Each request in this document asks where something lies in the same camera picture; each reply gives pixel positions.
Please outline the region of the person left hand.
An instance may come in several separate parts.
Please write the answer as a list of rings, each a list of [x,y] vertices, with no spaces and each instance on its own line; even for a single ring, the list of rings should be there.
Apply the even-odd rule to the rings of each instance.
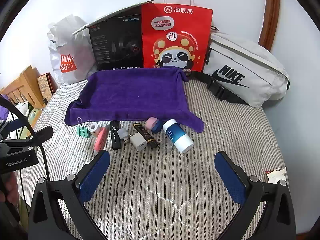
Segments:
[[[19,201],[19,193],[17,188],[17,179],[16,174],[14,172],[10,173],[10,177],[5,183],[5,188],[7,189],[7,197],[0,192],[0,202],[5,202],[7,199],[12,205],[16,206]]]

